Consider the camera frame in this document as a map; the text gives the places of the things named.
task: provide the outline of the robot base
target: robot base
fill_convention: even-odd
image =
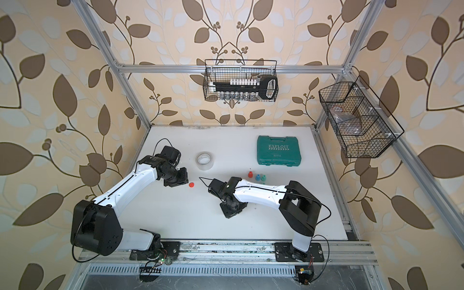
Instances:
[[[275,243],[276,261],[278,262],[308,262],[311,256],[313,262],[324,262],[324,254],[320,243],[311,243],[307,253],[295,249],[291,243]]]

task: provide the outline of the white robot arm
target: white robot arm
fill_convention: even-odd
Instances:
[[[153,243],[159,243],[159,235],[154,240],[152,232],[123,230],[118,217],[155,180],[163,178],[164,185],[171,187],[188,183],[186,169],[175,169],[179,158],[179,151],[166,146],[161,154],[140,160],[134,171],[92,202],[80,201],[74,208],[71,243],[104,256],[115,250],[153,248]],[[208,191],[222,200],[220,206],[227,218],[240,213],[248,202],[278,209],[295,232],[293,247],[302,253],[308,251],[321,203],[298,182],[269,186],[232,177],[228,182],[214,179]]]

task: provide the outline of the wall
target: wall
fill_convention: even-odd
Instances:
[[[405,137],[464,212],[464,2],[385,7],[355,70],[394,110]]]
[[[145,133],[88,36],[69,1],[0,1],[2,289],[65,285],[75,204],[126,174]]]
[[[366,0],[88,0],[120,63],[274,59],[342,64]]]
[[[330,74],[278,75],[276,102],[205,101],[200,74],[135,73],[129,82],[156,125],[302,125],[315,123],[322,110],[317,91],[334,79]]]
[[[461,209],[463,8],[457,0],[386,1],[354,69]],[[464,251],[393,148],[376,159],[347,159],[328,122],[321,133],[360,238],[373,245],[386,283],[393,290],[461,289]]]

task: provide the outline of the wire basket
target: wire basket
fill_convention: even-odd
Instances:
[[[205,100],[275,102],[278,93],[275,60],[205,59]]]
[[[345,156],[377,158],[404,133],[404,129],[374,93],[401,132],[387,125],[378,112],[382,108],[369,102],[361,90],[365,89],[365,82],[359,83],[360,87],[358,80],[359,77],[355,82],[339,82],[321,89],[319,98]]]

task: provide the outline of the roll of tape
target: roll of tape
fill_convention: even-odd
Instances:
[[[214,164],[213,155],[210,152],[200,152],[195,162],[200,170],[209,170]]]

